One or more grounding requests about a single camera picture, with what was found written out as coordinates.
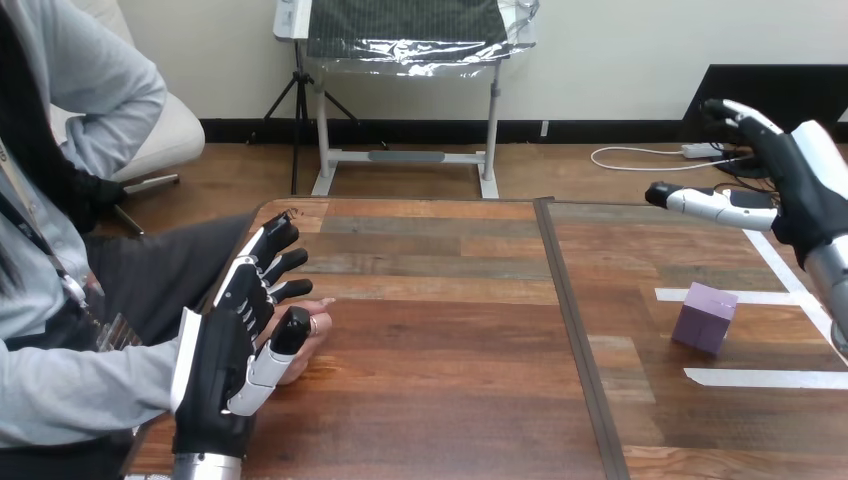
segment power strip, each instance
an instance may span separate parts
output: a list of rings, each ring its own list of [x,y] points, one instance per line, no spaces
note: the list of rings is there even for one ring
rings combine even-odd
[[[690,143],[683,145],[683,156],[689,159],[720,157],[722,151],[709,143]]]

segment robotic hand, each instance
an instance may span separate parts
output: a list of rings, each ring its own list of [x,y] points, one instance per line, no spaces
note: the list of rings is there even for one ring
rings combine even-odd
[[[309,280],[275,285],[307,260],[303,249],[276,255],[297,238],[287,214],[273,218],[232,262],[208,313],[183,310],[171,386],[175,480],[241,477],[255,413],[311,332],[309,312],[291,307],[255,345],[278,303],[312,290]]]
[[[848,355],[848,166],[815,121],[786,134],[760,112],[731,100],[704,102],[706,115],[739,131],[765,164],[780,195],[713,192],[654,183],[645,199],[658,207],[749,230],[773,230],[795,249],[830,311],[834,346]]]

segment black hair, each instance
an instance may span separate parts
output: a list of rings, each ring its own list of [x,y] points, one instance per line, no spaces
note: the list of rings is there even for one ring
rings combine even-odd
[[[71,220],[85,214],[75,188],[78,171],[50,129],[35,75],[12,19],[0,5],[0,138],[17,165]],[[20,275],[0,245],[0,294],[20,285]]]

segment black pants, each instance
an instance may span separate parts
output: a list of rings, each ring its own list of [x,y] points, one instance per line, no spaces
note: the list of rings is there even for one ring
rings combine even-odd
[[[182,308],[204,300],[251,220],[229,217],[137,239],[86,238],[89,265],[106,292],[103,320],[123,314],[145,345],[176,337]],[[117,432],[73,445],[2,449],[0,478],[114,480],[131,444],[129,432]]]

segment tripod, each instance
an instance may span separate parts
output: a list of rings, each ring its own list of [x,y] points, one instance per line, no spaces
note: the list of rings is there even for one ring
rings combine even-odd
[[[295,101],[295,108],[294,108],[294,133],[293,133],[293,139],[292,139],[292,186],[291,186],[291,194],[297,195],[297,154],[298,154],[298,149],[300,148],[300,132],[301,132],[301,129],[304,127],[304,125],[309,125],[309,114],[307,113],[307,108],[306,108],[306,85],[307,84],[314,85],[315,80],[312,78],[312,76],[310,76],[308,73],[306,73],[303,70],[303,58],[302,58],[301,53],[300,53],[300,44],[297,41],[294,42],[294,59],[295,59],[296,67],[295,67],[295,71],[292,72],[292,79],[289,80],[288,85],[286,85],[286,88],[283,89],[283,93],[281,93],[280,96],[277,97],[277,101],[274,102],[274,105],[271,106],[271,108],[268,110],[268,113],[265,114],[263,121],[265,122],[266,125],[268,124],[268,120],[271,118],[271,114],[273,114],[274,110],[276,110],[277,107],[280,106],[280,102],[282,102],[283,99],[286,98],[286,95],[288,95],[288,93],[292,89],[292,87],[297,85],[297,92],[296,92],[297,98],[296,98],[296,101]],[[333,105],[335,105],[339,110],[341,110],[342,113],[344,113],[347,116],[347,118],[349,118],[353,122],[354,125],[356,125],[357,127],[361,126],[361,124],[359,123],[359,120],[356,117],[354,117],[352,113],[350,113],[350,110],[346,109],[344,107],[344,105],[339,103],[338,100],[336,100],[332,95],[330,95],[330,92],[324,90],[323,94],[324,94],[325,97],[327,97],[327,99]],[[248,140],[248,143],[255,143],[255,142],[256,142],[256,132],[253,132],[253,134],[251,134],[251,136],[250,136],[250,140]]]

